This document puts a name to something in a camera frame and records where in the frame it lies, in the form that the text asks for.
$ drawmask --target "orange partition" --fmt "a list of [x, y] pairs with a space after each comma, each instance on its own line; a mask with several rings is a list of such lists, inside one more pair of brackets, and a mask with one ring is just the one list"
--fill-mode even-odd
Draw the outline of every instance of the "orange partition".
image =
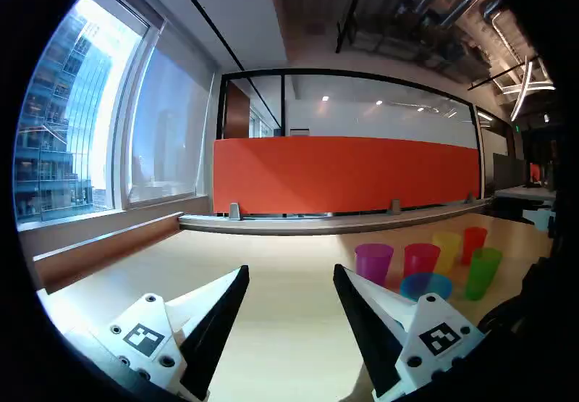
[[479, 195], [478, 151], [382, 138], [295, 136], [215, 141], [214, 211], [359, 212]]

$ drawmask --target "magenta cup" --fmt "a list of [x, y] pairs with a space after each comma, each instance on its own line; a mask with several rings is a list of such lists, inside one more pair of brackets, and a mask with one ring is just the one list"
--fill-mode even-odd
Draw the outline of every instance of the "magenta cup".
[[355, 249], [356, 274], [384, 286], [394, 249], [385, 243], [363, 243]]

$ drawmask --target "blue bowl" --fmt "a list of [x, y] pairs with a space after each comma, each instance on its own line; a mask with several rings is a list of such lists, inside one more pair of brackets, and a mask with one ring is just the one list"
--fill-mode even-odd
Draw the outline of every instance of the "blue bowl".
[[431, 272], [421, 272], [406, 277], [400, 286], [400, 294], [406, 298], [418, 301], [427, 293], [437, 293], [447, 300], [452, 292], [452, 282], [444, 275]]

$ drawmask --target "skyscraper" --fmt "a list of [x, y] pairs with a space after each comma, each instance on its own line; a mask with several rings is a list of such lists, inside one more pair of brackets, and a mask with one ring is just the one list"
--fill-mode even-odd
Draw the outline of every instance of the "skyscraper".
[[76, 9], [55, 32], [30, 81], [14, 155], [19, 222], [104, 209], [93, 190], [89, 156], [111, 58], [92, 38], [99, 30]]

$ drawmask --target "table surface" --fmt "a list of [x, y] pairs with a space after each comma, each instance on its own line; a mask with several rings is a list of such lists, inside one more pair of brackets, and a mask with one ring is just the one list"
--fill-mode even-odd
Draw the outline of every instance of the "table surface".
[[497, 197], [520, 198], [522, 200], [554, 201], [557, 193], [547, 188], [525, 188], [515, 186], [514, 188], [499, 189], [494, 193]]
[[[520, 292], [520, 281], [551, 240], [533, 225], [479, 214], [381, 232], [317, 236], [227, 235], [184, 230], [49, 296], [57, 327], [109, 323], [144, 293], [168, 301], [248, 264], [250, 284], [211, 383], [211, 401], [338, 401], [363, 363], [332, 282], [334, 264], [354, 268], [354, 248], [394, 247], [386, 287], [398, 291], [404, 247], [436, 231], [485, 227], [504, 258], [480, 301], [464, 299], [468, 268], [456, 265], [449, 302], [472, 323]], [[371, 401], [371, 385], [360, 398]]]

